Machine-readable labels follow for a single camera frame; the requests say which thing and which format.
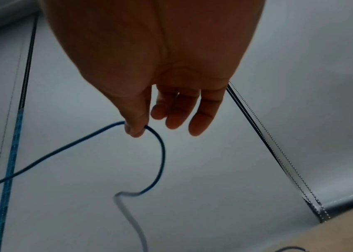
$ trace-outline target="black strip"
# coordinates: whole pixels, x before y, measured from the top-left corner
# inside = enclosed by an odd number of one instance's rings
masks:
[[[270,147],[270,145],[268,144],[268,142],[266,141],[265,137],[263,136],[262,132],[259,130],[258,125],[256,125],[255,121],[252,119],[252,117],[250,116],[250,114],[248,113],[248,111],[246,110],[246,108],[244,107],[244,105],[241,103],[241,101],[238,99],[238,96],[236,95],[236,93],[233,91],[233,89],[231,88],[230,85],[227,85],[226,88],[227,92],[229,93],[230,97],[234,100],[234,102],[236,103],[237,107],[243,112],[244,116],[247,118],[248,122],[251,124],[252,128],[254,128],[255,132],[258,134],[258,136],[260,137],[260,139],[262,140],[262,142],[265,144],[266,148],[270,151],[270,153],[272,154],[272,156],[275,158],[275,160],[277,161],[277,163],[280,165],[281,169],[284,171],[283,167],[281,166],[281,164],[279,163],[278,159],[276,158],[275,154],[272,151],[272,148]]]
[[[24,105],[26,103],[26,94],[27,94],[27,86],[28,86],[28,79],[30,77],[30,68],[31,68],[31,59],[32,59],[32,51],[34,49],[34,41],[35,41],[35,33],[37,31],[37,23],[38,23],[38,13],[35,15],[34,18],[34,24],[32,27],[32,33],[31,33],[31,39],[30,39],[30,46],[28,48],[28,56],[27,56],[27,64],[26,64],[26,70],[24,72],[24,79],[23,79],[23,87],[22,87],[22,93],[20,95],[20,103],[19,103],[19,109],[24,108]]]

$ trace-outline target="hand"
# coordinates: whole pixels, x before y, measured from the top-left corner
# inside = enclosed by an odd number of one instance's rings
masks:
[[[259,21],[264,0],[42,0],[60,44],[81,75],[118,108],[133,137],[151,111],[176,129],[200,135],[214,119],[227,84]]]

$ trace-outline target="fingernail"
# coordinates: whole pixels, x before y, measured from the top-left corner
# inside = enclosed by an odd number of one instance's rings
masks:
[[[127,123],[125,123],[125,132],[127,134],[130,134],[131,133],[131,126],[129,126]]]

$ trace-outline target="human hand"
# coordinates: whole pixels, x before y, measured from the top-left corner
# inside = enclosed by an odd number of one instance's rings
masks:
[[[81,75],[126,120],[133,137],[154,119],[207,129],[262,13],[264,0],[42,0],[54,34]]]

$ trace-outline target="beige surface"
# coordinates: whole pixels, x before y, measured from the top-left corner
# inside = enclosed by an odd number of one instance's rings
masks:
[[[353,252],[353,210],[266,252],[285,246],[300,246],[310,252]]]

